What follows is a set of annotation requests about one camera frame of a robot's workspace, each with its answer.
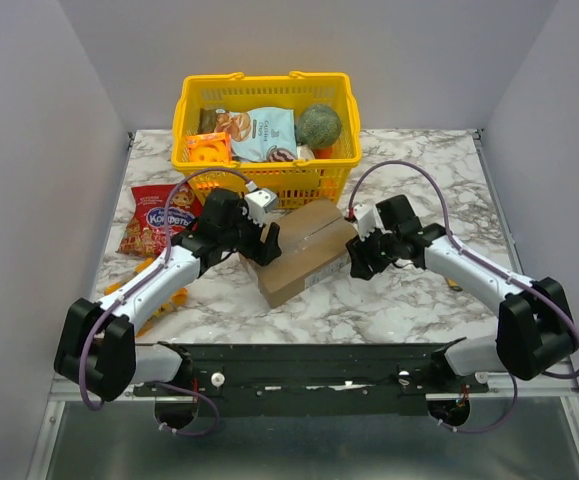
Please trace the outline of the brown cardboard express box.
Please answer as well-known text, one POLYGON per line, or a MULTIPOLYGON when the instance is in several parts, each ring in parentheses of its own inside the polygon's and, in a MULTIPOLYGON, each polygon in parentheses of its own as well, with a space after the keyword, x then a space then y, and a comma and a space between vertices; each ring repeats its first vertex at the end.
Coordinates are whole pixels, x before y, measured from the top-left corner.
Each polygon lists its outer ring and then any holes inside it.
POLYGON ((314 200, 277 221, 281 255, 267 266, 241 258, 271 308, 277 308, 350 263, 346 243, 356 236, 336 204, 314 200))

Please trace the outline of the yellow utility knife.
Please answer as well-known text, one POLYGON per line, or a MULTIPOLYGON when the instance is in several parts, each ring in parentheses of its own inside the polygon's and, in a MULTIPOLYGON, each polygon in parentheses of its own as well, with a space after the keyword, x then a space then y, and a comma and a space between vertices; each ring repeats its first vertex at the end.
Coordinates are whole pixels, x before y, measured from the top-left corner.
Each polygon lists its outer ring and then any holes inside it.
POLYGON ((456 291, 456 292, 462 291, 462 288, 453 280, 447 279, 446 283, 451 290, 456 291))

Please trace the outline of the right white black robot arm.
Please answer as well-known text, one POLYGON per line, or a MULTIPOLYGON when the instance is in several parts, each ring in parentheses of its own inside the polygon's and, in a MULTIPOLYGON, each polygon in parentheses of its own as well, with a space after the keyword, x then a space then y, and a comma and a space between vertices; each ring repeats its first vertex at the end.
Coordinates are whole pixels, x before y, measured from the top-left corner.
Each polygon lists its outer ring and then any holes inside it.
POLYGON ((492 336, 458 339, 436 352, 429 379, 449 392, 465 376, 508 372, 531 380, 574 353, 579 343, 563 321, 569 312, 563 288, 551 278, 535 281, 492 264, 451 239, 440 224, 421 224, 404 195, 350 210, 356 236, 346 248, 352 277, 369 280, 398 261, 456 282, 495 314, 492 336))

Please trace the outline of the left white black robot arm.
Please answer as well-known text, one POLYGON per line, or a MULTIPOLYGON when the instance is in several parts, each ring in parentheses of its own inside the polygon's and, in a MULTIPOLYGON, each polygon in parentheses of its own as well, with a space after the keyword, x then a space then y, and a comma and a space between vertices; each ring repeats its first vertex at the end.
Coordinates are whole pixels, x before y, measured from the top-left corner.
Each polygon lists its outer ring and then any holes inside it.
POLYGON ((141 273, 96 302, 75 301, 67 311, 54 359, 57 374, 78 384, 81 393, 115 400, 130 385, 155 383, 170 395, 191 380, 179 347, 139 345, 146 321, 174 293, 218 265, 230 253, 266 266, 281 254, 280 227, 264 223, 278 198, 268 189, 245 196, 217 188, 201 214, 141 273))

